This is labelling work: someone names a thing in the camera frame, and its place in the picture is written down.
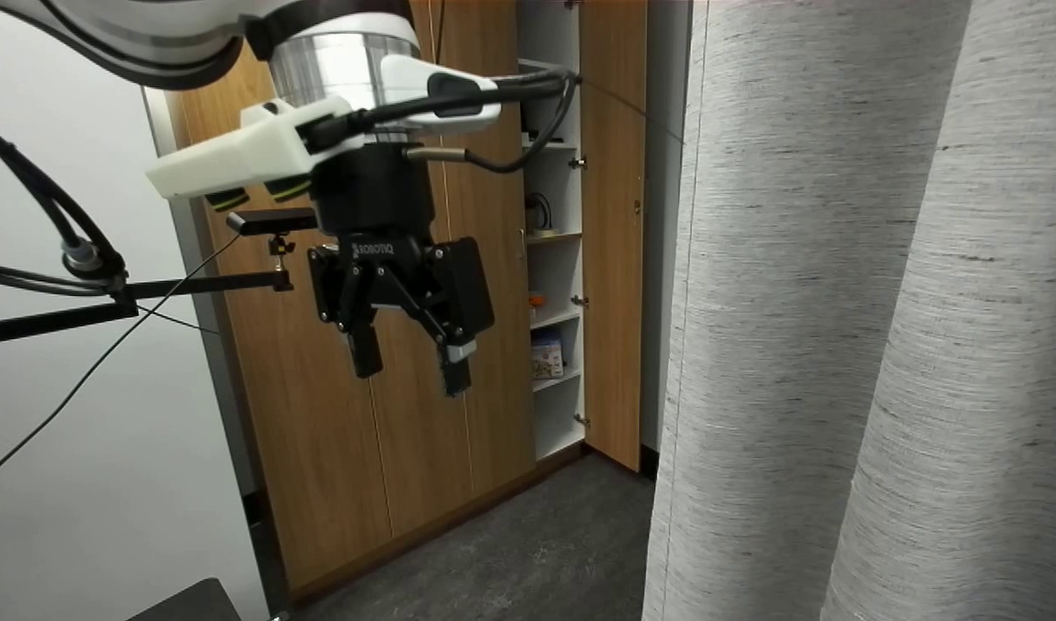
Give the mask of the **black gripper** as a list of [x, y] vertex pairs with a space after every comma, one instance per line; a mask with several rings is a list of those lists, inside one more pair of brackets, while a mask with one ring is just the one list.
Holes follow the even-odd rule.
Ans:
[[395, 146], [331, 156], [311, 172], [311, 197], [338, 241], [331, 321], [349, 331], [354, 375], [383, 369], [376, 307], [402, 307], [435, 338], [445, 394], [464, 394], [472, 383], [472, 335], [494, 326], [494, 305], [480, 244], [433, 238], [428, 165]]

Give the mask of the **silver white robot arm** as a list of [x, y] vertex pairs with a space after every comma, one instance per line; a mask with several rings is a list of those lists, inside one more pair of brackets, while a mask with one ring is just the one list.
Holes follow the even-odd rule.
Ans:
[[435, 341], [441, 383], [469, 387], [475, 335], [494, 326], [480, 244], [433, 236], [418, 138], [501, 115], [491, 75], [420, 57], [411, 0], [0, 0], [101, 70], [157, 89], [220, 78], [241, 52], [274, 96], [237, 129], [151, 164], [161, 197], [228, 197], [302, 183], [331, 238], [307, 256], [318, 315], [359, 375], [383, 369], [376, 315], [398, 307]]

